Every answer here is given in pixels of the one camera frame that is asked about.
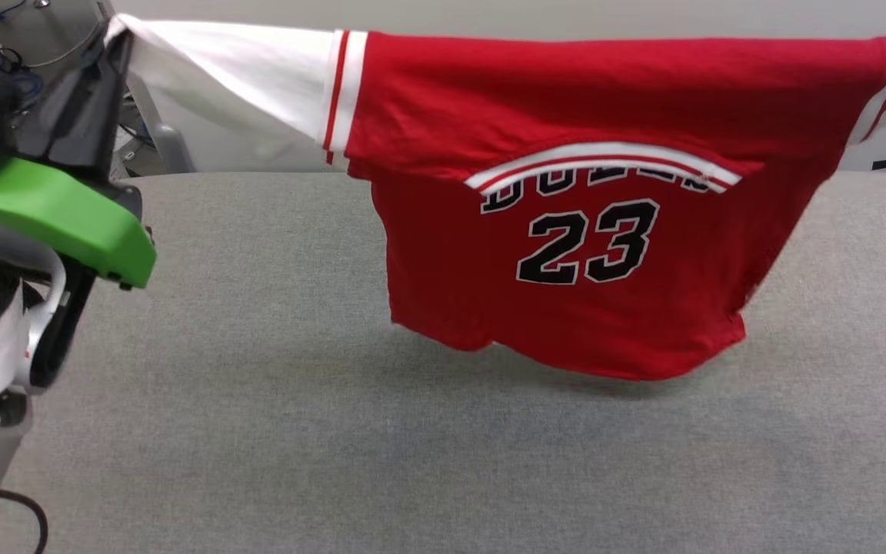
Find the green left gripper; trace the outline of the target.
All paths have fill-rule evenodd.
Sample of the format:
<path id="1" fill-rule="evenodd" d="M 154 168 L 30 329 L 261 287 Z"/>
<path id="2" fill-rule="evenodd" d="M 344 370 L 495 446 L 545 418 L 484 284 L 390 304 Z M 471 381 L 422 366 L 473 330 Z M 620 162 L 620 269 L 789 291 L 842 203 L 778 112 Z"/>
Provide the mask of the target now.
<path id="1" fill-rule="evenodd" d="M 124 80 L 118 88 L 118 42 L 99 42 L 15 130 L 15 151 L 28 160 L 0 157 L 0 224 L 102 279 L 144 289 L 157 252 L 143 223 L 140 190 L 96 189 L 61 171 L 109 171 L 112 182 L 129 179 L 125 164 L 134 157 L 136 139 L 122 126 L 132 106 Z"/>

